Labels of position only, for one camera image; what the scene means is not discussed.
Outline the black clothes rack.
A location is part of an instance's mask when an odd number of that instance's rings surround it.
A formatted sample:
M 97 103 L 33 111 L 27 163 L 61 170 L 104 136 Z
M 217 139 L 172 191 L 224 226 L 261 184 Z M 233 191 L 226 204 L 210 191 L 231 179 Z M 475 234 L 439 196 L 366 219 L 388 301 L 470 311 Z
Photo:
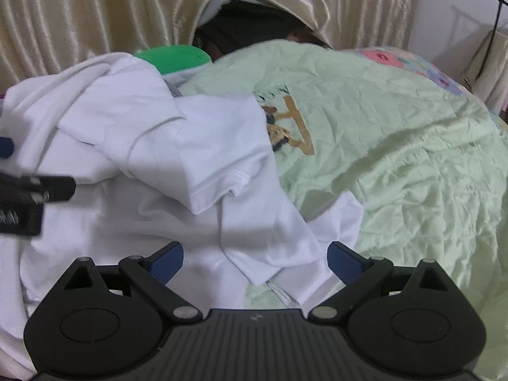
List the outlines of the black clothes rack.
M 494 25 L 492 27 L 491 39 L 490 39 L 490 42 L 489 42 L 490 45 L 492 45 L 494 37 L 495 37 L 495 33 L 497 32 L 497 29 L 498 29 L 499 20 L 500 20 L 500 16 L 501 16 L 501 11 L 502 11 L 502 9 L 504 7 L 508 6 L 508 2 L 506 0 L 496 0 L 496 1 L 498 2 L 498 8 L 497 8 L 497 14 L 496 14 L 496 17 L 495 17 L 495 22 L 494 22 Z

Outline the beige satin curtain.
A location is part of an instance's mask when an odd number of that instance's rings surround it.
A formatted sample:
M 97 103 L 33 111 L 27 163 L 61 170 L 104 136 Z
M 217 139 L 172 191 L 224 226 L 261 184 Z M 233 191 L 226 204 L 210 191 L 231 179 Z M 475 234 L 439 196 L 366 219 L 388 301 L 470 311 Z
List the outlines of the beige satin curtain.
M 417 0 L 265 0 L 337 49 L 408 44 Z M 1 0 L 1 86 L 105 52 L 188 44 L 208 0 Z

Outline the white cloth garment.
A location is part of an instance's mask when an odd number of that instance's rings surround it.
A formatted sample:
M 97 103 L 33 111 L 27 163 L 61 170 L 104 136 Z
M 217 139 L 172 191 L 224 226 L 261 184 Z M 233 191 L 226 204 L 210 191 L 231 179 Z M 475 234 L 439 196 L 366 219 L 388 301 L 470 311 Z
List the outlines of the white cloth garment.
M 172 241 L 171 288 L 200 311 L 237 309 L 268 284 L 304 311 L 335 280 L 333 241 L 353 246 L 363 207 L 344 192 L 304 219 L 283 191 L 253 96 L 174 97 L 151 64 L 113 53 L 6 91 L 1 131 L 12 175 L 64 175 L 74 196 L 46 207 L 42 232 L 1 239 L 1 374 L 30 378 L 23 329 L 80 256 L 113 264 Z

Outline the beige hanging garment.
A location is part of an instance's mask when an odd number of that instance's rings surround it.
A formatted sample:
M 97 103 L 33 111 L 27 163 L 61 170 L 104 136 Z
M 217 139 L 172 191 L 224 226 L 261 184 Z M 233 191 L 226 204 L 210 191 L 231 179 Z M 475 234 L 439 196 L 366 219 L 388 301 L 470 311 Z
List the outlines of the beige hanging garment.
M 462 73 L 466 87 L 499 115 L 507 110 L 507 34 L 490 32 Z

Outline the light green quilt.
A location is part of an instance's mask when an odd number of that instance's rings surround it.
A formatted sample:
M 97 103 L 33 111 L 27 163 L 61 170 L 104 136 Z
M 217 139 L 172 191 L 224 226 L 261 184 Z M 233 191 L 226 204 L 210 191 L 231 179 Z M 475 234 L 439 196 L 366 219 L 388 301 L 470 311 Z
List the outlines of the light green quilt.
M 292 100 L 313 152 L 276 154 L 303 216 L 350 191 L 364 209 L 357 251 L 399 265 L 437 260 L 486 325 L 476 367 L 507 377 L 507 133 L 484 104 L 390 53 L 274 40 L 201 70 L 185 95 L 252 94 L 279 111 Z

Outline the green plastic object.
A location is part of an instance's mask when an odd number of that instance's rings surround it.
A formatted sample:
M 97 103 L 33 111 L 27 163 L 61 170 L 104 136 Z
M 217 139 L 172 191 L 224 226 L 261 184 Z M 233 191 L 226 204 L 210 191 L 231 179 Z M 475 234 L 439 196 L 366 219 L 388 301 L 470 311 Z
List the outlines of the green plastic object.
M 189 45 L 159 46 L 136 52 L 133 56 L 150 63 L 161 74 L 189 70 L 212 62 L 202 49 Z

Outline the floral bed sheet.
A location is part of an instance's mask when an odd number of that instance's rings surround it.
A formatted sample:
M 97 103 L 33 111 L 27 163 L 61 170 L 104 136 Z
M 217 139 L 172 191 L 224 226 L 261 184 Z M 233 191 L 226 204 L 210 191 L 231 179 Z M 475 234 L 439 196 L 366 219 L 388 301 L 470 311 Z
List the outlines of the floral bed sheet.
M 481 100 L 463 84 L 459 84 L 456 80 L 438 69 L 435 64 L 414 53 L 389 46 L 351 49 L 351 52 L 369 58 L 375 63 L 396 67 L 426 77 L 443 90 L 449 91 L 455 97 L 465 97 L 471 102 L 481 103 Z

